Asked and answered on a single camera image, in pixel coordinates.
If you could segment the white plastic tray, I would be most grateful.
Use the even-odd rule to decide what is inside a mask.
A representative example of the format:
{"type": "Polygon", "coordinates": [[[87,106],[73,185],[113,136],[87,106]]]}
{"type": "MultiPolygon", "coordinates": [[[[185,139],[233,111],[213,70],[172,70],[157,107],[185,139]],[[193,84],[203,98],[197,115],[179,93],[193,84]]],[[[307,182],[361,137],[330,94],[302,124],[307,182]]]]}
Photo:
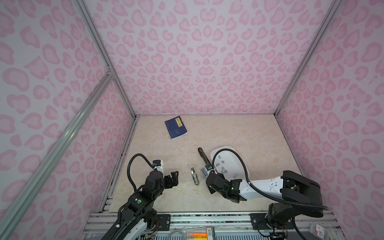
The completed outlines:
{"type": "Polygon", "coordinates": [[[217,173],[223,174],[228,181],[246,180],[244,168],[239,158],[231,151],[222,151],[216,158],[214,167],[217,173]]]}

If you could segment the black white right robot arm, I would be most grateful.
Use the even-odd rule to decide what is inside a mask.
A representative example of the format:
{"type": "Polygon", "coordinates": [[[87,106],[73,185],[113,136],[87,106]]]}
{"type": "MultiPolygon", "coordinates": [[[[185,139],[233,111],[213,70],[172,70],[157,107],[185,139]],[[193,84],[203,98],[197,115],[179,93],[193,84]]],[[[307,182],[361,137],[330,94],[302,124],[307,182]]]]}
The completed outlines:
{"type": "Polygon", "coordinates": [[[239,178],[228,181],[223,174],[211,171],[206,184],[211,194],[219,193],[236,204],[262,197],[272,200],[268,213],[253,219],[254,229],[256,224],[262,229],[287,228],[296,216],[322,218],[327,209],[320,185],[292,171],[284,171],[274,179],[252,182],[239,178]]]}

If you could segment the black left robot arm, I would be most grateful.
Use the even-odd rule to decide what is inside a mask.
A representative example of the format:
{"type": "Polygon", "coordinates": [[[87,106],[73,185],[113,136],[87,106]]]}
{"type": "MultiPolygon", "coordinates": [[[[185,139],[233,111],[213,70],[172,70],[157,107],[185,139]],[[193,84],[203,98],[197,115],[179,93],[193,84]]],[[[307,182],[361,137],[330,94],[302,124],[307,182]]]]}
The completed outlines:
{"type": "Polygon", "coordinates": [[[135,240],[146,230],[154,230],[157,211],[153,208],[155,200],[165,189],[179,184],[179,172],[168,176],[160,171],[151,171],[145,184],[136,190],[118,210],[117,220],[102,237],[103,240],[135,240]]]}

